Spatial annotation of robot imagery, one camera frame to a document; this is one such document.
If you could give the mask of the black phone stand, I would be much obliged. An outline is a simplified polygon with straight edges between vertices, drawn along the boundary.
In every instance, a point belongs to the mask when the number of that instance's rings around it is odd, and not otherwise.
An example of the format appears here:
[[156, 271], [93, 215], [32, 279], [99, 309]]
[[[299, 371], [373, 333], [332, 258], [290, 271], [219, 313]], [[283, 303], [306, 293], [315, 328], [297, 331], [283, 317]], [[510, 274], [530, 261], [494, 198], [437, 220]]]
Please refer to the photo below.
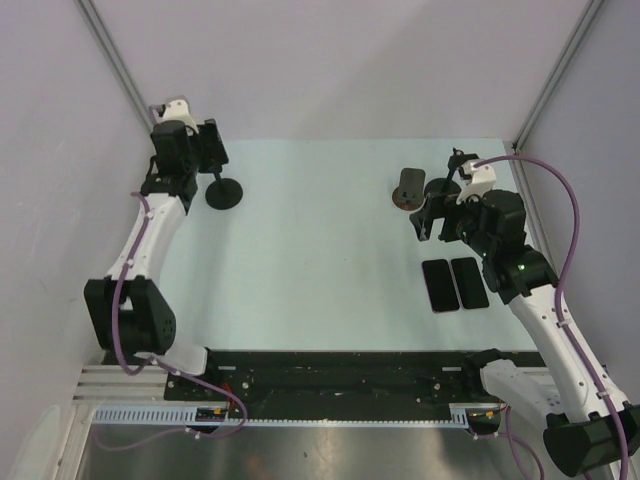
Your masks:
[[466, 155], [462, 150], [453, 149], [453, 153], [447, 162], [447, 174], [442, 178], [434, 178], [430, 180], [424, 187], [424, 195], [426, 197], [435, 196], [436, 194], [459, 194], [460, 186], [453, 180], [457, 169], [466, 162]]
[[214, 181], [205, 191], [205, 201], [209, 207], [215, 210], [229, 210], [238, 205], [243, 198], [241, 184], [228, 177], [223, 177], [222, 172], [225, 163], [207, 162], [200, 166], [202, 174], [212, 174]]

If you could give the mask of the purple-edged phone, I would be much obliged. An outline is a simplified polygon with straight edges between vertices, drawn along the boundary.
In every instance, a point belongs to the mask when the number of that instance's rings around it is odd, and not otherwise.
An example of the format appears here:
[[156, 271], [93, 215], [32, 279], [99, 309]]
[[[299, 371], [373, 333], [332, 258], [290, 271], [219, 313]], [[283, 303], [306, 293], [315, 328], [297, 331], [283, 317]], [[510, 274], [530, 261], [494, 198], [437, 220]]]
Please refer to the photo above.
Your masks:
[[448, 261], [424, 261], [422, 271], [432, 310], [435, 313], [457, 311], [460, 304]]

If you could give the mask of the black phone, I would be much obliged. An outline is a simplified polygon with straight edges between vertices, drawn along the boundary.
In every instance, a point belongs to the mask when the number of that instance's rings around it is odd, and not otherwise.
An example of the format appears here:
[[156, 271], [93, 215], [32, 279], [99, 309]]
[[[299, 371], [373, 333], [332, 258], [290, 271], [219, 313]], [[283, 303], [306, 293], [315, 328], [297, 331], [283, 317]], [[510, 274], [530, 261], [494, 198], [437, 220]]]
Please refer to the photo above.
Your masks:
[[490, 303], [477, 261], [472, 257], [455, 258], [451, 260], [451, 268], [463, 308], [488, 308]]

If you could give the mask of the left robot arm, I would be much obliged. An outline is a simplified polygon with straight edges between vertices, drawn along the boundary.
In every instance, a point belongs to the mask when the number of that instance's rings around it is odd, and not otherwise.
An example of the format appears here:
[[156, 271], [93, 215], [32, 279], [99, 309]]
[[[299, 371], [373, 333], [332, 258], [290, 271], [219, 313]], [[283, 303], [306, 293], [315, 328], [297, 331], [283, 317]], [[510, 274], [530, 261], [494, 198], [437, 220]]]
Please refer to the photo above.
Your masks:
[[115, 355], [129, 375], [131, 360], [166, 365], [188, 374], [186, 387], [197, 398], [214, 397], [220, 374], [207, 366], [207, 350], [180, 338], [176, 317], [157, 284], [173, 237], [197, 193], [200, 174], [218, 175], [228, 162], [217, 122], [190, 126], [163, 120], [150, 134], [155, 153], [140, 188], [134, 227], [113, 266], [84, 287], [84, 299], [99, 346]]

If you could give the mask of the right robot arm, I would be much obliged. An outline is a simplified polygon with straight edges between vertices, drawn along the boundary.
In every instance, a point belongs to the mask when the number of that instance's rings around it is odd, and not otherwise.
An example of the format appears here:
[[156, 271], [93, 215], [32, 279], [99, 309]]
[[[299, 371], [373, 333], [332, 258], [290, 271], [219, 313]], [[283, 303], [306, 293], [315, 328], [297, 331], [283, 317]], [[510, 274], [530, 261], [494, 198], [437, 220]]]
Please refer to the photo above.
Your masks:
[[410, 216], [419, 240], [430, 238], [437, 219], [443, 222], [440, 240], [461, 241], [480, 257], [488, 289], [524, 326], [555, 386], [545, 388], [497, 351], [487, 351], [461, 376], [463, 393], [473, 401], [498, 397], [536, 426], [564, 475], [619, 463], [620, 476], [627, 477], [639, 448], [639, 408], [599, 365], [559, 292], [557, 275], [527, 244], [520, 195], [491, 190], [465, 200], [458, 190], [429, 192]]

